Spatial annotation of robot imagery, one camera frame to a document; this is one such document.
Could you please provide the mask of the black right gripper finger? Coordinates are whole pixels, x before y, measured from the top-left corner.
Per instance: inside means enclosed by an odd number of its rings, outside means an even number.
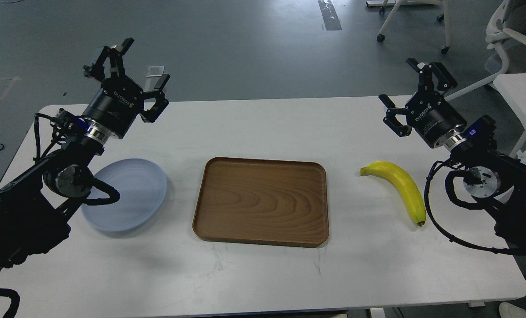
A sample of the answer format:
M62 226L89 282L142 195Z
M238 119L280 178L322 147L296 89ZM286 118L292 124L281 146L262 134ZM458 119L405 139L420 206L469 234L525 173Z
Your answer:
M443 63L418 62L414 58L407 58L406 62L418 74L418 92L445 93L458 85Z
M383 122L399 137L409 136L412 132L410 125L403 125L397 118L397 115L408 116L412 111L406 107L397 107L388 95L379 95L379 100L386 107Z

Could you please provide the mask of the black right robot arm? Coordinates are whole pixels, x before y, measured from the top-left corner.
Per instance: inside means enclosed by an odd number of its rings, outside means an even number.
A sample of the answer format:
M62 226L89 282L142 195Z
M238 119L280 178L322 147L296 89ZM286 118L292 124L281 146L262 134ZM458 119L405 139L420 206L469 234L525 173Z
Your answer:
M412 131L430 148L445 147L449 159L433 164L426 178L424 202L435 227L452 243L503 255L526 255L526 164L496 149L495 121L484 115L472 125L444 98L457 82L442 63L406 60L418 74L417 92L404 107L387 95L379 99L386 107L384 123L400 137ZM448 167L445 192L451 203L470 211L486 211L495 221L498 237L512 248L483 247L460 239L436 222L430 207L433 177Z

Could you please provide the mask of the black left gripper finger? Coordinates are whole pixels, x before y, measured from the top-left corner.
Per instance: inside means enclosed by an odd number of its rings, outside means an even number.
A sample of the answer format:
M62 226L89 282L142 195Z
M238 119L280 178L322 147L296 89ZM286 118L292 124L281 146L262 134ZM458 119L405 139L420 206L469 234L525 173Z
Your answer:
M170 79L170 74L162 74L158 81L156 82L154 88L151 91L146 91L141 93L140 97L142 101L148 99L155 99L154 104L148 110L143 109L140 112L142 121L145 123L154 123L162 112L169 105L168 99L165 97L163 89Z
M134 43L134 38L127 38L120 45L102 46L97 49L89 66L83 66L83 75L86 78L93 78L100 83L109 79L126 78L123 56ZM109 60L110 77L106 76L105 61Z

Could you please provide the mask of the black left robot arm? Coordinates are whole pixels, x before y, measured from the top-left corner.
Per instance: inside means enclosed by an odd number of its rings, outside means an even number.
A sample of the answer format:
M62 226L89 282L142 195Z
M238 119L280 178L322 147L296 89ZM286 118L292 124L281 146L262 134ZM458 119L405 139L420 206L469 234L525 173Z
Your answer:
M109 138L122 139L136 117L154 123L169 104L163 91L169 74L161 74L150 91L126 74L123 57L133 43L127 38L102 46L83 67L100 90L81 115L62 108L55 116L34 115L34 164L0 189L0 272L67 239L68 221L81 205L119 201L120 193L94 177L88 165L104 152ZM4 317L14 318L19 294L0 288L0 297L10 299Z

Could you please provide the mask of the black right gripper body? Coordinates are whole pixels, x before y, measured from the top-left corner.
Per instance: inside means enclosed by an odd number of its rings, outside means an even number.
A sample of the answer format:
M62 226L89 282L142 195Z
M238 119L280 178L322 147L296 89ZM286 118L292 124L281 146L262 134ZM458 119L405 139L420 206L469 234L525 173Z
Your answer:
M466 120L437 91L418 91L406 103L410 125L430 148L438 148L441 139L452 130L461 132Z

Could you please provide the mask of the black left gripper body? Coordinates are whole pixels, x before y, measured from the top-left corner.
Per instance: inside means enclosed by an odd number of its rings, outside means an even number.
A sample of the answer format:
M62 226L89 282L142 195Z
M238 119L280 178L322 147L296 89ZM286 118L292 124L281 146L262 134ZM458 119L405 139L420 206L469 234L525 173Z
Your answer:
M143 89L131 78L107 78L82 117L104 126L122 139L143 110Z

